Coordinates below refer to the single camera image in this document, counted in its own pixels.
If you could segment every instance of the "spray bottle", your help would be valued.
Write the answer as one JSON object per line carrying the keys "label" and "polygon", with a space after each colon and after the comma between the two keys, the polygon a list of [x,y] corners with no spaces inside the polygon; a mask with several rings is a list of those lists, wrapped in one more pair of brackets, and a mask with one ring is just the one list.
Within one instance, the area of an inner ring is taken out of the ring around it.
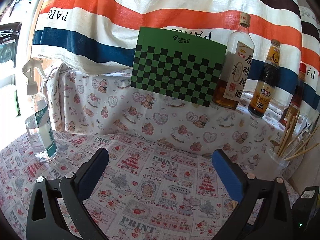
{"label": "spray bottle", "polygon": [[44,74],[41,63],[42,60],[31,59],[22,68],[23,74],[28,78],[27,95],[31,97],[34,112],[25,123],[36,158],[40,162],[48,162],[57,155],[57,146],[49,118],[48,100],[44,94],[38,92],[38,84],[34,77],[34,68],[37,68],[39,74],[49,80]]}

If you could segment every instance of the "clear plastic cup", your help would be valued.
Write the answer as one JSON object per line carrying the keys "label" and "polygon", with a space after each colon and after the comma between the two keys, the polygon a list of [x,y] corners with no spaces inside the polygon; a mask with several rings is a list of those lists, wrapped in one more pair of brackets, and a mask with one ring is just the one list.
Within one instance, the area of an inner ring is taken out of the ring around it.
{"label": "clear plastic cup", "polygon": [[254,168],[253,173],[258,179],[273,181],[279,177],[289,165],[289,161],[285,161],[278,157],[278,155],[268,147],[266,153],[261,156],[258,165]]}

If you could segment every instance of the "soy sauce bottle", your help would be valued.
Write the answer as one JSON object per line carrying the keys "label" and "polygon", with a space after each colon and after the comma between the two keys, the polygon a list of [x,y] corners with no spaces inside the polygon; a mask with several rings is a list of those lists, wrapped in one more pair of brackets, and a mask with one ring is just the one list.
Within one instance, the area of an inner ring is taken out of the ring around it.
{"label": "soy sauce bottle", "polygon": [[271,40],[271,46],[264,62],[257,86],[248,106],[248,111],[262,118],[272,98],[275,86],[278,83],[280,42]]}

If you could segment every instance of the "bottle neck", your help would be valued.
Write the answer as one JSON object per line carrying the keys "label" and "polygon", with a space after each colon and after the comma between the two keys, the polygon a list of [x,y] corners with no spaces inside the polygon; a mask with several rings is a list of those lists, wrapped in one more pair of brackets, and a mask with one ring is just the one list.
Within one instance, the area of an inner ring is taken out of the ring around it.
{"label": "bottle neck", "polygon": [[238,28],[238,32],[249,34],[249,26],[244,23],[240,23],[239,28]]}

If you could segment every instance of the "plastic bottle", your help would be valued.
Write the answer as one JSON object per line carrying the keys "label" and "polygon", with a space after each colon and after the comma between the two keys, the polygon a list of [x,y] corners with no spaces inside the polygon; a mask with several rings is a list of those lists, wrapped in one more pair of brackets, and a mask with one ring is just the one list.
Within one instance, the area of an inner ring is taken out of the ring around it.
{"label": "plastic bottle", "polygon": [[236,109],[251,66],[254,43],[249,35],[250,15],[240,13],[239,29],[230,34],[222,71],[212,101]]}
{"label": "plastic bottle", "polygon": [[48,100],[44,94],[38,92],[38,84],[34,78],[34,68],[40,75],[49,80],[44,74],[42,60],[31,59],[22,68],[28,78],[27,95],[31,97],[33,115],[25,121],[29,142],[36,158],[40,162],[51,161],[57,155],[57,146],[51,128]]}

